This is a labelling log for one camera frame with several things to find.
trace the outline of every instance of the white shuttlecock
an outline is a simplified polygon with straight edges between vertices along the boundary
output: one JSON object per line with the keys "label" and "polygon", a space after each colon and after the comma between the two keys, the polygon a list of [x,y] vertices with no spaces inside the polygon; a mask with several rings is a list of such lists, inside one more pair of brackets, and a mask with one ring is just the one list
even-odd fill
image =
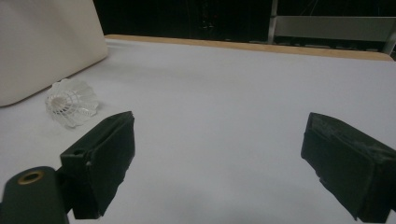
{"label": "white shuttlecock", "polygon": [[47,91],[47,112],[64,126],[76,127],[96,114],[96,95],[85,81],[62,79]]}

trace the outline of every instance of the metal ring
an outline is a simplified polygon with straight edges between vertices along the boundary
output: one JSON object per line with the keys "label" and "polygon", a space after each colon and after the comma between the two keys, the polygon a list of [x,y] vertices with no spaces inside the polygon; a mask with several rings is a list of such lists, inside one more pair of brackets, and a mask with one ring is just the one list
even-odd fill
{"label": "metal ring", "polygon": [[40,170],[31,171],[27,174],[24,174],[18,179],[18,184],[20,185],[28,185],[36,182],[37,180],[43,178],[44,172]]}

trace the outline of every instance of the white table surface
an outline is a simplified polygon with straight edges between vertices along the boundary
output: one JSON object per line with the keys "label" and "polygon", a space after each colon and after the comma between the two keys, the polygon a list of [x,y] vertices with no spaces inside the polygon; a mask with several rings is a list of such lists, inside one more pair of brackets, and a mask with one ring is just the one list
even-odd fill
{"label": "white table surface", "polygon": [[132,110],[136,154],[116,198],[99,221],[71,223],[356,223],[301,159],[309,112],[396,148],[396,63],[107,44],[106,59],[72,77],[101,101],[83,126],[52,121],[44,91],[0,108],[1,191],[25,169],[60,167],[99,121]]}

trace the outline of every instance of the wooden edge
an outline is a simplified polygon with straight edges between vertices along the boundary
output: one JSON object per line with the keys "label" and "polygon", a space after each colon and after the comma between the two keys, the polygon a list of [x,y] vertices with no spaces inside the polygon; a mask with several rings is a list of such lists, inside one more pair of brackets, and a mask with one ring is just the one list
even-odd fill
{"label": "wooden edge", "polygon": [[138,36],[138,35],[105,35],[105,38],[140,41],[140,42],[194,45],[194,46],[205,46],[205,47],[226,48],[226,49],[247,49],[247,50],[267,51],[267,52],[275,52],[275,53],[302,54],[302,55],[324,56],[324,57],[334,57],[334,58],[393,62],[393,59],[388,54],[380,53],[380,52],[371,52],[371,51],[356,51],[356,50],[343,50],[343,49],[314,49],[314,48],[301,48],[301,47],[289,47],[289,46],[277,46],[277,45],[234,43],[234,42],[221,42],[221,41],[212,41],[212,40],[179,39],[179,38]]}

